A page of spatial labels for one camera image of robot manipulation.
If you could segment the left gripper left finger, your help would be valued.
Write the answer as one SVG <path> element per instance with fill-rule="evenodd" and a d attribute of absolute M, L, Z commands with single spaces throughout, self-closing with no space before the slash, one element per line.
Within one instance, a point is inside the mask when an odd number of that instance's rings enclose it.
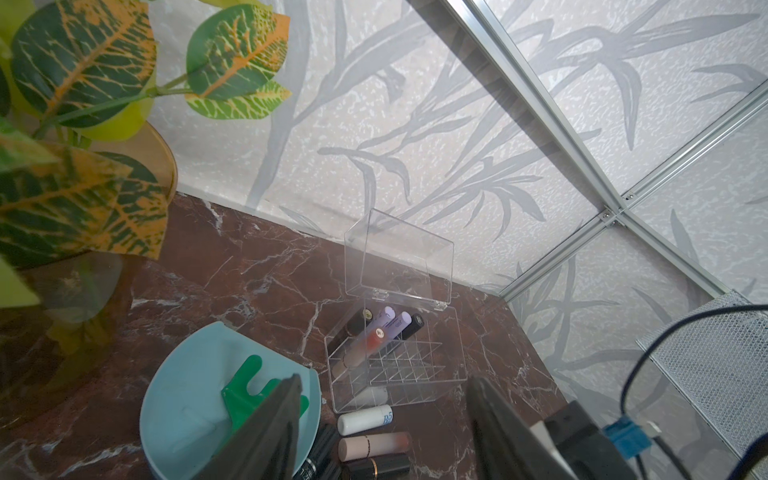
<path fill-rule="evenodd" d="M 299 436 L 302 384 L 279 381 L 262 405 L 195 475 L 197 479 L 290 479 Z"/>

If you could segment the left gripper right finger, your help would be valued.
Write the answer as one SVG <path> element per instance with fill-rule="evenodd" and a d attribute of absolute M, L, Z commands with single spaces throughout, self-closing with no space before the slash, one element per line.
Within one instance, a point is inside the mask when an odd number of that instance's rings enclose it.
<path fill-rule="evenodd" d="M 469 378 L 465 398 L 479 479 L 573 477 L 487 379 Z"/>

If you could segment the black gold band lipstick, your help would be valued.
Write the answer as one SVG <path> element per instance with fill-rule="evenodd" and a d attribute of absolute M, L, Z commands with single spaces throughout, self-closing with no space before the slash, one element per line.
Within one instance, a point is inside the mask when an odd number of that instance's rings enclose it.
<path fill-rule="evenodd" d="M 393 480 L 407 476 L 411 462 L 407 454 L 391 454 L 354 460 L 342 467 L 343 480 Z"/>

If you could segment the dark brown lipstick tube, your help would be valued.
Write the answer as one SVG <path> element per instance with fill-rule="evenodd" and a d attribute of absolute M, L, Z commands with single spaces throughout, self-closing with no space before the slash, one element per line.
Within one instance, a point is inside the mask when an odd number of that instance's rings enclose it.
<path fill-rule="evenodd" d="M 370 324 L 373 313 L 368 308 L 362 308 L 354 313 L 339 332 L 330 340 L 327 353 L 333 354 L 348 339 L 359 335 Z"/>

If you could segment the lilac lipstick tube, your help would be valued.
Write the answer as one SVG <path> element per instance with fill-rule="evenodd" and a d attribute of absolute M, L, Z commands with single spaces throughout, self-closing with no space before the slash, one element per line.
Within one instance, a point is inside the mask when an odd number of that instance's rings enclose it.
<path fill-rule="evenodd" d="M 400 332 L 411 323 L 411 315 L 407 311 L 399 313 L 394 320 L 389 322 L 382 330 L 384 332 L 383 346 L 391 343 Z"/>
<path fill-rule="evenodd" d="M 379 313 L 366 326 L 367 331 L 374 331 L 378 328 L 383 329 L 389 322 L 396 318 L 395 310 L 390 306 L 383 307 Z"/>

